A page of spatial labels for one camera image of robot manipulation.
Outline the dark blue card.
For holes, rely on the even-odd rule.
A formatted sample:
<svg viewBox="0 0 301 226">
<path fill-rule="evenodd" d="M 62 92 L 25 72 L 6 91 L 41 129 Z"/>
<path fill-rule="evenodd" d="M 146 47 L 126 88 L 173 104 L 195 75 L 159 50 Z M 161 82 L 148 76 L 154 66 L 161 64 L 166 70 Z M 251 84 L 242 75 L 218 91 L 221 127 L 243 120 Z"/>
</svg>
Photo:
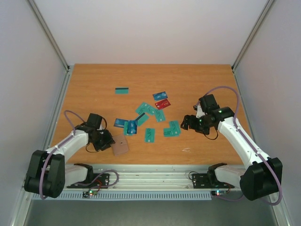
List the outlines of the dark blue card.
<svg viewBox="0 0 301 226">
<path fill-rule="evenodd" d="M 114 127 L 124 128 L 125 122 L 128 122 L 128 120 L 116 118 L 114 122 Z"/>
</svg>

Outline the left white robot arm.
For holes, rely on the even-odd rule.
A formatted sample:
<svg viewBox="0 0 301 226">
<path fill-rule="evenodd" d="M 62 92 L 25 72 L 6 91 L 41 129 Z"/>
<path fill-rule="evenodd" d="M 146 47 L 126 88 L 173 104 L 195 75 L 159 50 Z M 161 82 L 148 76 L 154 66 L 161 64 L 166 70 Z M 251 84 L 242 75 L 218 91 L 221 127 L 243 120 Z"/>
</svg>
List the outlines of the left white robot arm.
<svg viewBox="0 0 301 226">
<path fill-rule="evenodd" d="M 24 180 L 24 190 L 38 194 L 41 199 L 58 197 L 68 186 L 93 189 L 98 179 L 93 167 L 84 163 L 67 166 L 67 161 L 81 148 L 92 145 L 94 152 L 104 151 L 114 144 L 104 117 L 90 113 L 86 121 L 72 125 L 70 134 L 47 150 L 36 150 L 31 155 Z"/>
</svg>

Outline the teal blue card stack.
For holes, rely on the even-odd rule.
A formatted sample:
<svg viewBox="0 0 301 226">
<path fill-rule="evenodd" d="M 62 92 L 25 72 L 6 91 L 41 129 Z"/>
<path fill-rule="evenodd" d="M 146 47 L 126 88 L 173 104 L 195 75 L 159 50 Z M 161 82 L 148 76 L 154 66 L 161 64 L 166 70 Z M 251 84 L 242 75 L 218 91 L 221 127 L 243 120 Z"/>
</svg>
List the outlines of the teal blue card stack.
<svg viewBox="0 0 301 226">
<path fill-rule="evenodd" d="M 137 121 L 136 120 L 129 120 L 125 121 L 124 123 L 124 135 L 132 136 L 137 134 Z"/>
</svg>

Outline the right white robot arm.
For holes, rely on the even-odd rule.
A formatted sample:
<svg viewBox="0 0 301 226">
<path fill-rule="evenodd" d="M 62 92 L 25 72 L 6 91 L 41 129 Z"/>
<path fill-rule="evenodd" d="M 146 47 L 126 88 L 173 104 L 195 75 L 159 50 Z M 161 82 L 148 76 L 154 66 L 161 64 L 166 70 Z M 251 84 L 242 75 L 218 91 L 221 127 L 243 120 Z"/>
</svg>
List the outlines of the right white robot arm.
<svg viewBox="0 0 301 226">
<path fill-rule="evenodd" d="M 222 134 L 239 155 L 244 169 L 236 169 L 226 163 L 212 165 L 207 171 L 211 187 L 221 183 L 239 188 L 250 201 L 273 193 L 282 195 L 282 168 L 278 158 L 271 158 L 250 138 L 230 107 L 220 107 L 214 95 L 206 95 L 194 106 L 195 115 L 185 115 L 181 123 L 184 130 L 209 135 L 214 128 Z"/>
</svg>

